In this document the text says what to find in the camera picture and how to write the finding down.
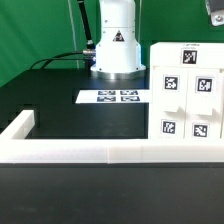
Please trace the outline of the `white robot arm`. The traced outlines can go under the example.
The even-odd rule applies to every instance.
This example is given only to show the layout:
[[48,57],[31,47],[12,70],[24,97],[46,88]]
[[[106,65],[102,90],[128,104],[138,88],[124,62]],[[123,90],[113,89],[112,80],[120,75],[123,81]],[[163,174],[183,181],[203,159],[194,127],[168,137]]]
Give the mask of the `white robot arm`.
[[[99,0],[101,39],[96,45],[94,77],[131,79],[146,70],[135,36],[134,0]],[[150,68],[224,69],[224,43],[159,42],[150,47]]]

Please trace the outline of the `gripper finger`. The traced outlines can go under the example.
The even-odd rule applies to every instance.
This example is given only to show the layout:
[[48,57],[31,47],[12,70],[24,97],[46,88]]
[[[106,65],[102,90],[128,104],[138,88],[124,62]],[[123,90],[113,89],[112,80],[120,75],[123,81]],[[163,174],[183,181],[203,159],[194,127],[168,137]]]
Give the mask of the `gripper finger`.
[[205,0],[205,3],[212,25],[224,25],[224,0]]

